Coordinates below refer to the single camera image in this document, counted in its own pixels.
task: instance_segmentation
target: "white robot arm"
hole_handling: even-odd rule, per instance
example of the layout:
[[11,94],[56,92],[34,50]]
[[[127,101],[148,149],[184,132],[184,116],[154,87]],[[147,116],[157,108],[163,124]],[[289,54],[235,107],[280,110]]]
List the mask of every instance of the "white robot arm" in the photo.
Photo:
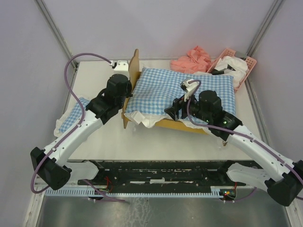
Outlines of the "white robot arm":
[[114,75],[107,81],[107,87],[86,106],[82,122],[80,124],[78,121],[75,122],[62,136],[44,149],[36,147],[31,151],[35,173],[54,190],[60,189],[68,181],[93,179],[99,171],[96,165],[90,161],[68,162],[68,159],[90,134],[122,109],[125,99],[132,96],[131,92],[128,63],[118,61]]
[[[68,159],[90,134],[116,115],[123,107],[125,98],[131,96],[127,62],[117,65],[115,72],[119,74],[114,74],[108,80],[107,88],[86,106],[81,124],[76,122],[44,149],[32,150],[31,159],[35,171],[52,189],[60,189],[68,181],[91,180],[99,172],[98,167],[90,161],[70,163]],[[234,182],[267,191],[275,201],[288,206],[303,188],[294,174],[303,177],[303,161],[295,163],[260,141],[239,119],[222,109],[221,99],[216,92],[203,91],[199,94],[199,100],[195,100],[193,94],[198,85],[196,80],[183,81],[181,87],[186,94],[175,99],[173,106],[165,109],[165,112],[175,121],[182,110],[182,118],[190,118],[192,115],[207,122],[207,126],[202,126],[209,128],[210,134],[240,148],[263,168],[254,169],[227,161],[221,168],[225,176]]]
[[[186,94],[176,98],[172,107],[165,109],[165,112],[177,121],[181,110],[181,118],[188,117],[193,124],[203,126],[209,134],[245,152],[263,169],[227,161],[221,171],[232,181],[260,188],[281,205],[289,206],[303,188],[303,161],[295,163],[259,140],[239,119],[223,110],[221,99],[215,91],[202,91],[199,100],[196,100],[193,94],[200,84],[201,81],[195,79],[183,81],[181,88]],[[191,116],[208,124],[197,124]]]

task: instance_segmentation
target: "white table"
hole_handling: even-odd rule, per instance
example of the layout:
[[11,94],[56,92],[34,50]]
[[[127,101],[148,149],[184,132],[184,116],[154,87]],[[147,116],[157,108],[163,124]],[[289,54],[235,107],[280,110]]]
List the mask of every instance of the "white table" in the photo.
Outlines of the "white table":
[[[140,65],[169,69],[168,60],[140,61]],[[106,87],[113,69],[104,61],[82,61],[73,91],[78,96],[94,98]],[[68,107],[75,104],[70,98]],[[259,137],[257,124],[245,86],[236,93],[236,115]],[[241,150],[231,144],[222,147],[215,137],[154,127],[147,129],[129,122],[123,128],[121,114],[110,119],[94,132],[73,153],[70,160],[248,160]]]

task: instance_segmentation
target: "pink basket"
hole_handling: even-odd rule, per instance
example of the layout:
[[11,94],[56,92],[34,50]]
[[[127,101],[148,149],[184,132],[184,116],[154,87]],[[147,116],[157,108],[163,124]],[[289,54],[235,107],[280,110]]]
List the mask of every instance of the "pink basket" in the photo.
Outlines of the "pink basket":
[[[220,54],[220,56],[212,63],[212,66],[209,68],[209,70],[207,71],[208,73],[211,73],[213,71],[213,69],[215,68],[215,66],[217,65],[218,61],[220,58],[223,58],[225,56],[231,56],[233,57],[235,55],[236,51],[226,48],[223,53]],[[246,76],[243,80],[240,81],[240,85],[238,87],[236,87],[234,90],[235,92],[237,92],[237,90],[239,90],[239,88],[241,87],[241,85],[243,84],[243,82],[246,80],[246,78],[248,77],[248,75],[250,74],[250,72],[252,71],[252,69],[255,67],[257,61],[251,57],[247,57],[246,58],[246,63],[248,66],[249,71],[246,73]]]

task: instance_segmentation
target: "white cloth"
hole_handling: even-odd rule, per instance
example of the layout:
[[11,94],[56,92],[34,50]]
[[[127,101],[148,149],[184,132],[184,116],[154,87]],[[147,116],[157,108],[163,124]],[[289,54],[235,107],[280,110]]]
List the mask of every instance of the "white cloth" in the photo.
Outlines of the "white cloth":
[[[233,67],[235,71],[226,70],[227,65]],[[240,82],[245,78],[248,66],[247,63],[240,58],[225,56],[223,59],[219,59],[214,69],[218,71],[225,69],[225,72],[227,71],[227,73],[224,73],[224,75],[233,76],[233,87],[237,88],[240,85]]]

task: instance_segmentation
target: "small pillow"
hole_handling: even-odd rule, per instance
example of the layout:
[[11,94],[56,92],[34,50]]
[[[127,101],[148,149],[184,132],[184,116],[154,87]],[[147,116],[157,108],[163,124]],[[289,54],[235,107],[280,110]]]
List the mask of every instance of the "small pillow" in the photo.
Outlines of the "small pillow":
[[[199,94],[204,90],[216,91],[221,98],[223,109],[235,115],[232,76],[193,75],[171,70],[143,68],[134,88],[133,97],[129,99],[127,104],[126,117],[131,117],[132,113],[137,112],[140,112],[143,116],[160,115],[162,118],[168,117],[164,109],[170,107],[175,98],[180,98],[184,95],[180,83],[188,78],[201,80],[201,86],[195,93],[197,99],[199,99]],[[193,121],[205,123],[194,117]],[[155,123],[155,121],[149,121],[149,125],[146,125],[146,127],[150,128]]]
[[[90,102],[89,99],[80,97],[80,102],[82,103],[84,109],[86,105]],[[71,127],[79,117],[81,117],[82,111],[78,102],[73,106],[73,108],[67,109],[67,111],[62,115],[62,117],[56,122],[56,129],[53,134],[56,137],[61,136],[69,127]]]

